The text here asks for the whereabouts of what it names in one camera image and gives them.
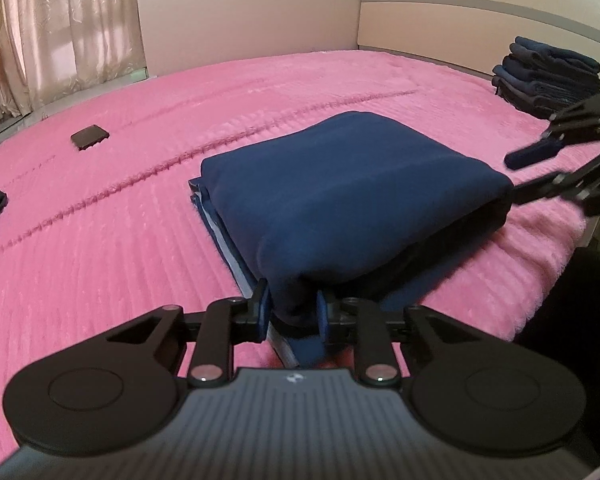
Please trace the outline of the beige wooden headboard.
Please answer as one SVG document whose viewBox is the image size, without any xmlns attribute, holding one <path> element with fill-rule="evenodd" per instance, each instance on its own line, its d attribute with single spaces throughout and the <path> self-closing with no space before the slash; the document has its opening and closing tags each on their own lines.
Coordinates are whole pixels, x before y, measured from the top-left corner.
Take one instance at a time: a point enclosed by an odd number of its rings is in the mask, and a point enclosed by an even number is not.
<svg viewBox="0 0 600 480">
<path fill-rule="evenodd" d="M 490 74 L 518 36 L 600 63 L 595 0 L 361 0 L 358 45 Z"/>
</svg>

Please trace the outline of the stack of folded dark clothes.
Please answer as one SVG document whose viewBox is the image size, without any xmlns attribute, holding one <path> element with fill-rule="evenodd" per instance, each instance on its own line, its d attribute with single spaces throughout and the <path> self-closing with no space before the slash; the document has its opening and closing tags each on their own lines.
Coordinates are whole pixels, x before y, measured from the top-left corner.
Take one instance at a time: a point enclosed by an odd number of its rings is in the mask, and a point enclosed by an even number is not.
<svg viewBox="0 0 600 480">
<path fill-rule="evenodd" d="M 517 36 L 492 70 L 494 93 L 535 118 L 600 94 L 600 63 L 579 52 Z"/>
</svg>

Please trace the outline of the black smartphone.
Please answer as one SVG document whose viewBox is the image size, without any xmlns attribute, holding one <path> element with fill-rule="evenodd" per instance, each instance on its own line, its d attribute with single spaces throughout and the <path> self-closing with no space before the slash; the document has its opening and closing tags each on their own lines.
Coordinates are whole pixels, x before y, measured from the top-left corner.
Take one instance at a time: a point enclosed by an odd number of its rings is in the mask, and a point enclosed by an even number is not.
<svg viewBox="0 0 600 480">
<path fill-rule="evenodd" d="M 79 151 L 84 151 L 109 137 L 110 133 L 107 130 L 98 125 L 91 125 L 73 133 L 70 140 Z"/>
</svg>

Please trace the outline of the green small box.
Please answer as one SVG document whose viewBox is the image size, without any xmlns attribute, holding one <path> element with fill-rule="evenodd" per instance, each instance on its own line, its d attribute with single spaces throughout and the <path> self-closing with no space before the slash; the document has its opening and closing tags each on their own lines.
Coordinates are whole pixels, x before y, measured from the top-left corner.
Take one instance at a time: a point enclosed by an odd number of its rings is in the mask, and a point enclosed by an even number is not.
<svg viewBox="0 0 600 480">
<path fill-rule="evenodd" d="M 133 70 L 132 73 L 129 73 L 130 81 L 142 81 L 148 77 L 148 73 L 146 68 L 141 68 L 140 70 Z"/>
</svg>

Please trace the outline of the navy blue sweatshirt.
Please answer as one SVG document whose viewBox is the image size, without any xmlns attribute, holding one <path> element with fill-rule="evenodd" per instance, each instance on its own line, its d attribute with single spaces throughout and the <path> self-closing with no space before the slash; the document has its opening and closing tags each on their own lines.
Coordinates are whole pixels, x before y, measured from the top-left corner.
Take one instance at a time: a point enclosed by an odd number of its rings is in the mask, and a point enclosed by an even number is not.
<svg viewBox="0 0 600 480">
<path fill-rule="evenodd" d="M 321 340 L 321 299 L 386 311 L 422 300 L 504 224 L 513 188 L 485 162 L 369 112 L 208 157 L 189 185 L 238 288 L 268 283 L 268 338 L 288 368 L 339 351 Z"/>
</svg>

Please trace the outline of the pink bed blanket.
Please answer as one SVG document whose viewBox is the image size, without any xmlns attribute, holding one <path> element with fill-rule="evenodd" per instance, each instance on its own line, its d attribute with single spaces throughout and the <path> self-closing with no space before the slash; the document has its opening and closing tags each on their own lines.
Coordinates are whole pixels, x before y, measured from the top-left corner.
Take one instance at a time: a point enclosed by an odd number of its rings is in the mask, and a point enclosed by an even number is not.
<svg viewBox="0 0 600 480">
<path fill-rule="evenodd" d="M 370 51 L 195 68 L 68 108 L 0 145 L 0 463 L 16 442 L 3 391 L 29 363 L 160 307 L 236 292 L 190 199 L 209 156 L 348 110 L 384 115 L 502 168 L 544 122 L 457 70 Z M 91 125 L 107 140 L 79 151 Z"/>
</svg>

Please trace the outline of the beige curtain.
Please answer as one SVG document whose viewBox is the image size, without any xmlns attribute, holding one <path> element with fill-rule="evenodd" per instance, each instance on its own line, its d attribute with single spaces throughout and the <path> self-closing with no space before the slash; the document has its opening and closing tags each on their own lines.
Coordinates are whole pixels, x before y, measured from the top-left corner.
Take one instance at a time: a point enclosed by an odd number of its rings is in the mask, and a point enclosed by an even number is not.
<svg viewBox="0 0 600 480">
<path fill-rule="evenodd" d="M 0 0 L 0 114 L 23 116 L 145 67 L 137 0 Z"/>
</svg>

